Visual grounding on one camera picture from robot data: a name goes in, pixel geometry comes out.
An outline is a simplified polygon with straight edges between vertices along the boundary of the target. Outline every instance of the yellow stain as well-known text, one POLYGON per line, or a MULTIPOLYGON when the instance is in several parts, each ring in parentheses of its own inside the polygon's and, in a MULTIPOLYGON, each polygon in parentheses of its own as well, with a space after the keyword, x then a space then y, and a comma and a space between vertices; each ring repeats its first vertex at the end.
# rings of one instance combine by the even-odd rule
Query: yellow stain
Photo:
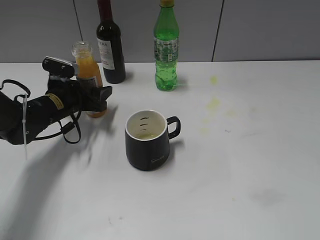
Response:
POLYGON ((216 110, 220 105, 220 100, 216 97, 213 97, 211 102, 206 105, 206 108, 210 111, 211 114, 215 114, 216 110))
POLYGON ((208 123, 210 123, 210 119, 205 118, 205 119, 202 120, 202 122, 203 122, 204 124, 208 124, 208 123))
POLYGON ((199 130, 200 130, 200 133, 201 133, 202 135, 208 135, 208 134, 209 134, 209 131, 210 131, 210 129, 207 128, 207 127, 202 127, 202 128, 200 128, 199 130))
POLYGON ((234 117, 237 116, 237 112, 236 112, 235 110, 233 110, 233 109, 230 109, 229 111, 227 111, 227 112, 225 113, 225 115, 226 115, 227 117, 234 118, 234 117))
POLYGON ((250 112, 256 113, 256 112, 258 112, 258 109, 256 107, 251 107, 250 112))
POLYGON ((212 76, 210 78, 210 82, 212 83, 212 85, 216 85, 218 83, 218 78, 216 76, 212 76))

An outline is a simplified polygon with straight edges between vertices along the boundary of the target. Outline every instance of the red wine bottle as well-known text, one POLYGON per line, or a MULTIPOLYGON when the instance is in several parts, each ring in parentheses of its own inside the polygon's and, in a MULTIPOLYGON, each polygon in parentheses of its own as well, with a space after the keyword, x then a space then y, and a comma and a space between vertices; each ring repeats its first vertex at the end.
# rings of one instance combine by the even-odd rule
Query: red wine bottle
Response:
POLYGON ((119 84, 126 78, 120 28, 113 21, 110 0, 97 0, 101 23, 96 29, 105 79, 119 84))

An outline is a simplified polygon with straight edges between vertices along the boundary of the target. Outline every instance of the black cable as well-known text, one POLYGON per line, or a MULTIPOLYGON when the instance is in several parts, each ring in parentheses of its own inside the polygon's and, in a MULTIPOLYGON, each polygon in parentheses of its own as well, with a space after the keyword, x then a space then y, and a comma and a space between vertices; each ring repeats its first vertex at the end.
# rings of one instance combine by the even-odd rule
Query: black cable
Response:
POLYGON ((80 140, 81 140, 81 130, 80 130, 80 126, 79 126, 78 120, 79 120, 79 118, 81 116, 81 113, 82 113, 82 98, 81 98, 81 94, 79 93, 79 91, 77 91, 76 93, 78 95, 79 111, 78 111, 78 114, 76 115, 76 117, 75 117, 75 115, 73 113, 70 114, 70 117, 72 118, 72 122, 69 122, 66 125, 62 126, 62 123, 59 120, 58 123, 59 123, 59 125, 61 127, 61 131, 60 132, 57 132, 57 133, 49 135, 49 136, 36 137, 34 139, 34 141, 52 139, 52 138, 55 138, 55 137, 63 134, 64 140, 69 144, 77 144, 78 142, 80 142, 80 140), (76 142, 69 141, 65 137, 65 134, 70 132, 74 127, 76 127, 76 130, 77 130, 78 135, 79 135, 79 140, 76 141, 76 142))
MULTIPOLYGON (((3 80, 2 81, 2 84, 0 86, 0 90, 2 90, 4 88, 4 85, 6 83, 9 83, 9 84, 14 84, 14 85, 17 85, 18 87, 20 87, 21 89, 23 89, 26 93, 27 93, 27 96, 26 98, 28 99, 31 95, 31 91, 29 90, 29 88, 27 88, 25 85, 23 85, 22 83, 16 81, 16 80, 12 80, 12 79, 6 79, 6 80, 3 80)), ((21 97, 21 98, 25 98, 25 95, 24 94, 19 94, 17 96, 14 97, 14 101, 18 101, 18 97, 21 97)))

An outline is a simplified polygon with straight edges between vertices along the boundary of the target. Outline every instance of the bottle cap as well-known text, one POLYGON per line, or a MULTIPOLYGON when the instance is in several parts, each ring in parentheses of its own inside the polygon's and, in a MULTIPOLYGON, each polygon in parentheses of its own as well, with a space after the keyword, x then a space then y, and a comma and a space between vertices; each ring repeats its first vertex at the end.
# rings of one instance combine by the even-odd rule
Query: bottle cap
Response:
POLYGON ((175 0, 160 0, 160 6, 164 8, 171 8, 175 5, 175 0))

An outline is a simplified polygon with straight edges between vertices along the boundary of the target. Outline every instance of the mug handle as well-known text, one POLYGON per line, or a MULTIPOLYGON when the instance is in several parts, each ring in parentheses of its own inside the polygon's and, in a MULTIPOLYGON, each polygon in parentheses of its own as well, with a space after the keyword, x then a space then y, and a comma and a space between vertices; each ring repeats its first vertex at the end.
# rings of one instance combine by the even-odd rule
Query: mug handle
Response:
POLYGON ((173 132, 169 133, 169 139, 173 139, 176 136, 178 136, 180 134, 181 131, 181 122, 179 120, 179 118, 177 118, 176 116, 172 116, 166 119, 168 125, 176 123, 176 128, 173 132))

